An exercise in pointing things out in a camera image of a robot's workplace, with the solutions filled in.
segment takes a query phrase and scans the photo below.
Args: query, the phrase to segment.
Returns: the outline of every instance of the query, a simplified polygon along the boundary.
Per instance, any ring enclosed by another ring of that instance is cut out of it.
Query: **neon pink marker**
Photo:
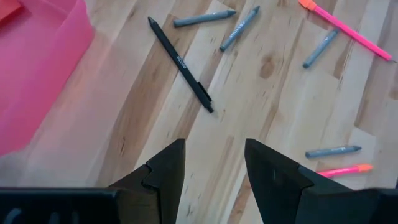
[[[332,16],[331,14],[323,10],[321,7],[317,6],[317,4],[314,1],[312,0],[298,0],[298,1],[303,7],[316,12],[319,16],[322,16],[324,19],[326,19],[333,25],[340,28],[342,31],[350,35],[356,41],[363,44],[368,49],[372,50],[375,54],[378,54],[380,57],[386,59],[387,61],[390,61],[392,59],[392,56],[389,53],[387,53],[385,50],[381,49],[376,44],[370,42],[361,34],[357,33],[355,30],[349,28],[346,24],[339,21],[336,17]]]
[[[346,168],[342,168],[342,169],[318,172],[318,174],[320,174],[324,177],[334,177],[334,176],[339,176],[339,175],[355,174],[355,173],[359,173],[359,172],[369,172],[370,170],[373,170],[372,165],[360,164],[360,165],[355,165],[352,167],[346,167]]]

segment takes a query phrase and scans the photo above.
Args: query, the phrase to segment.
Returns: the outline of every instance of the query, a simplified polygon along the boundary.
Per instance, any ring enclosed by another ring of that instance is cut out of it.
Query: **pen clip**
[[[198,85],[199,85],[199,87],[202,89],[202,91],[205,93],[205,95],[206,95],[206,97],[209,99],[209,101],[211,102],[212,99],[211,99],[211,97],[209,96],[209,94],[207,93],[207,91],[205,90],[205,87],[203,87],[203,85],[201,85],[200,82],[198,82]]]

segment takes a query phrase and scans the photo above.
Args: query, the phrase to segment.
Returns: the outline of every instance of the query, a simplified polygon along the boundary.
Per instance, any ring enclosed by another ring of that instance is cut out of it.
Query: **wood knot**
[[[275,70],[275,59],[272,55],[265,55],[262,58],[262,66],[260,71],[261,78],[269,78]]]
[[[278,3],[276,4],[278,7],[287,7],[287,0],[278,0]]]

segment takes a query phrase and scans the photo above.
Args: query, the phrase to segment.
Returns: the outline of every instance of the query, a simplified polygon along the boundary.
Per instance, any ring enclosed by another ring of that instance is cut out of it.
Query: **black pen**
[[[206,92],[205,88],[201,85],[201,83],[195,80],[195,78],[188,70],[182,58],[178,55],[177,51],[175,51],[173,45],[170,43],[169,39],[162,31],[162,28],[160,28],[158,23],[155,20],[153,20],[153,18],[148,17],[148,21],[155,35],[160,40],[160,43],[162,43],[164,49],[167,51],[167,53],[169,53],[173,62],[176,64],[181,74],[184,76],[188,84],[191,86],[193,92],[196,94],[199,101],[210,113],[214,112],[213,108],[211,107],[211,98],[209,94]]]

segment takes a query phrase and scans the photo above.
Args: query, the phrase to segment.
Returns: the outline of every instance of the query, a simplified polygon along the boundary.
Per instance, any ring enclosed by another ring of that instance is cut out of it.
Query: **pink plastic bin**
[[[84,0],[20,0],[0,27],[0,156],[29,143],[93,39]]]

